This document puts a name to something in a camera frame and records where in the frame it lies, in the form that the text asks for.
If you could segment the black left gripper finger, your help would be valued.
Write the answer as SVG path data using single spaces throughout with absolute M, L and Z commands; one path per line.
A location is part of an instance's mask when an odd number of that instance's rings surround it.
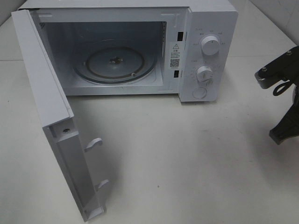
M 282 129 L 276 127 L 270 130 L 269 136 L 277 145 L 280 145 L 283 141 L 294 137 L 291 129 Z

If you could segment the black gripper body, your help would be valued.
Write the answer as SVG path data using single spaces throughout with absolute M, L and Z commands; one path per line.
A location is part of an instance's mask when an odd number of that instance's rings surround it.
M 299 136 L 299 87 L 298 86 L 295 86 L 294 88 L 292 101 L 293 101 L 292 106 L 275 127 L 282 128 L 282 129 L 291 129 L 294 137 L 298 137 Z

